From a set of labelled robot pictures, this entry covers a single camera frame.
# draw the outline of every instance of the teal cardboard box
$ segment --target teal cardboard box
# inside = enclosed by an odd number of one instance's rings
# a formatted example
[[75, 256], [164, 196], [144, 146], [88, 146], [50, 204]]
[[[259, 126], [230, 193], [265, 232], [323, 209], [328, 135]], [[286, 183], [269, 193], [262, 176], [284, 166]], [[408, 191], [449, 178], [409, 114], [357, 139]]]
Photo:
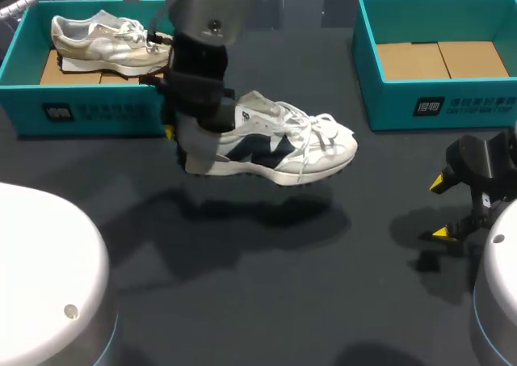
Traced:
[[352, 53], [372, 130], [517, 119], [517, 0], [359, 0]]
[[[0, 105], [21, 136], [157, 136], [162, 96], [138, 82], [41, 84], [52, 59], [50, 22], [54, 15], [88, 19], [101, 9], [148, 26], [165, 0], [43, 1], [28, 9], [20, 21], [0, 69]], [[168, 19], [158, 30], [172, 33]]]

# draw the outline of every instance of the navy blue n logo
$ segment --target navy blue n logo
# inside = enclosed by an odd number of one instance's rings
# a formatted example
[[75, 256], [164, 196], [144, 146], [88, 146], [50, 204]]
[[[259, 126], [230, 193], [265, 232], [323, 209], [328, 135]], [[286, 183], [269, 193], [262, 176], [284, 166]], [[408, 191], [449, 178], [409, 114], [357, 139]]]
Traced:
[[271, 152], [271, 138], [262, 134], [250, 134], [246, 136], [235, 148], [226, 154], [232, 162], [249, 161], [266, 168], [276, 168], [282, 160], [295, 150], [287, 136]]

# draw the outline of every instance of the shoe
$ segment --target shoe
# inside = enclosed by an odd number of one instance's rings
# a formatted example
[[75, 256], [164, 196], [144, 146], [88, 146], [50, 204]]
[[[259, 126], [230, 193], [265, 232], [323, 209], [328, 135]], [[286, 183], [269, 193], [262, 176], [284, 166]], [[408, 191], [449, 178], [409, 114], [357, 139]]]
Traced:
[[110, 70], [130, 78], [158, 72], [169, 61], [170, 46], [148, 42], [141, 23], [106, 11], [85, 20], [54, 16], [52, 40], [63, 72]]
[[341, 171], [357, 151], [353, 134], [329, 114], [308, 116], [256, 91], [238, 101], [231, 132], [209, 132], [189, 116], [179, 116], [176, 124], [187, 173], [251, 173], [280, 186], [312, 183]]

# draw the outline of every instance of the table surface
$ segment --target table surface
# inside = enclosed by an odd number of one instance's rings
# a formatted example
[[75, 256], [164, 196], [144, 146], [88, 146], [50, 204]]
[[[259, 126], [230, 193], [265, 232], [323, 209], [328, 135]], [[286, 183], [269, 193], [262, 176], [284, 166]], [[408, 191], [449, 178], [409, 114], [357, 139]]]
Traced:
[[348, 29], [262, 31], [230, 51], [238, 94], [355, 131], [355, 162], [311, 187], [189, 176], [163, 139], [18, 141], [2, 116], [0, 179], [72, 201], [107, 242], [124, 366], [477, 364], [486, 233], [463, 255], [419, 238], [469, 211], [465, 187], [428, 191], [462, 132], [372, 133], [350, 42]]

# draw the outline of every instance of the logo on box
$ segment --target logo on box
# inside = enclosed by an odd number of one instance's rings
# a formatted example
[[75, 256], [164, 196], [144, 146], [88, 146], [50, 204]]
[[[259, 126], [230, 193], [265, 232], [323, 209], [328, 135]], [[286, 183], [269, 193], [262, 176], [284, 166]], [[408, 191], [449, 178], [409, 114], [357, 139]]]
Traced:
[[41, 107], [47, 115], [47, 118], [52, 122], [75, 121], [70, 110], [70, 105], [67, 103], [42, 103]]
[[415, 117], [428, 117], [437, 116], [442, 110], [443, 103], [445, 102], [444, 97], [426, 97], [419, 98], [417, 106], [414, 108], [413, 116]]

